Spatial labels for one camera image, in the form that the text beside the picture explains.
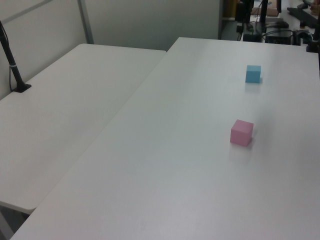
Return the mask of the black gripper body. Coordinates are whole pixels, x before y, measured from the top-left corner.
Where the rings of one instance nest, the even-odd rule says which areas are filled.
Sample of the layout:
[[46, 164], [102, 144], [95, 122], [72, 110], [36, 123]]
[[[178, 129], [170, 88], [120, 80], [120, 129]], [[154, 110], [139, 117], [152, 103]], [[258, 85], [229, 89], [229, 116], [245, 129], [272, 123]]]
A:
[[237, 22], [245, 23], [247, 21], [247, 10], [248, 10], [248, 2], [238, 1], [236, 3], [235, 20]]

